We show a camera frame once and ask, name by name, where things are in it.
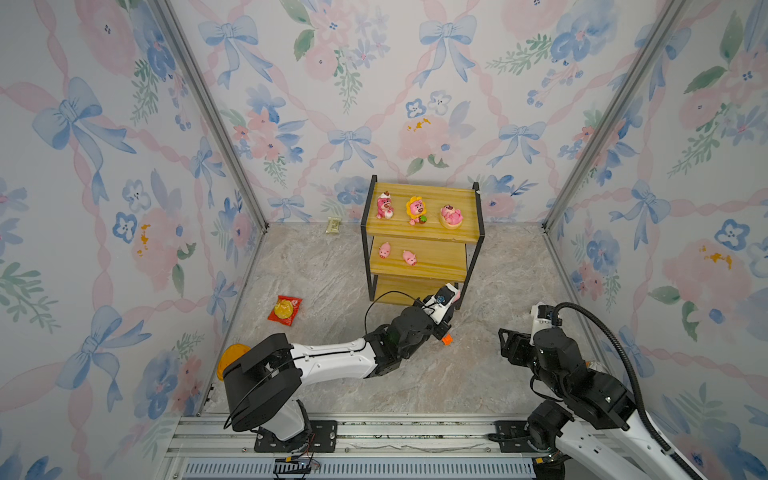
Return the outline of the pink bear yellow flower figure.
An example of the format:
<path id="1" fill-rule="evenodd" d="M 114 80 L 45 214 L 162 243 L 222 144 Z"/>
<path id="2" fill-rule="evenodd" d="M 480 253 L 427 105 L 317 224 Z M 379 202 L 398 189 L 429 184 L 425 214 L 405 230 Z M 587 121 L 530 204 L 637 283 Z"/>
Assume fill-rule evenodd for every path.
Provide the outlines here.
<path id="1" fill-rule="evenodd" d="M 406 212 L 410 225 L 421 225 L 427 222 L 427 208 L 421 196 L 413 196 L 408 200 Z"/>

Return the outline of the pink bear strawberry hat figure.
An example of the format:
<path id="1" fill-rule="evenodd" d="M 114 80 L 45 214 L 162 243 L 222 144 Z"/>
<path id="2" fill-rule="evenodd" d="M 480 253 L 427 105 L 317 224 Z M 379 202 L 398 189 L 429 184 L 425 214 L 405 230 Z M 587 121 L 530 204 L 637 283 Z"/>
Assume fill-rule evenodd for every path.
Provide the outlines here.
<path id="1" fill-rule="evenodd" d="M 392 197 L 388 191 L 384 191 L 376 200 L 376 218 L 389 220 L 394 215 Z"/>

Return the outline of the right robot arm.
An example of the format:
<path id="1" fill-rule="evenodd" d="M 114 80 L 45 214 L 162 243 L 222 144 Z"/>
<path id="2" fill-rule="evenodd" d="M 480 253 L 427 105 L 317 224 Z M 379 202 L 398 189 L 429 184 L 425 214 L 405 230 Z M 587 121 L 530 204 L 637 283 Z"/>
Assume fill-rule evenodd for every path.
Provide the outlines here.
<path id="1" fill-rule="evenodd" d="M 543 469 L 571 459 L 599 479 L 699 479 L 701 473 L 655 427 L 633 393 L 588 367 L 577 343 L 558 327 L 534 334 L 502 329 L 500 354 L 550 389 L 522 428 L 497 428 L 502 450 L 528 445 Z"/>

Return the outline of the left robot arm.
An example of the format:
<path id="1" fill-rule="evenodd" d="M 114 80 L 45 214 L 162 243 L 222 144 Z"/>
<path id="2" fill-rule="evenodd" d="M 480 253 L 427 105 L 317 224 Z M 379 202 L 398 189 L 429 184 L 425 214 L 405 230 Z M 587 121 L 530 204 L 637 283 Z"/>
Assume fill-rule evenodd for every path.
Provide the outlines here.
<path id="1" fill-rule="evenodd" d="M 448 338 L 460 298 L 457 287 L 446 284 L 351 342 L 311 346 L 291 343 L 278 333 L 248 347 L 222 373 L 229 408 L 224 427 L 254 432 L 279 451 L 309 447 L 319 435 L 306 407 L 294 397 L 300 387 L 396 370 L 428 339 Z"/>

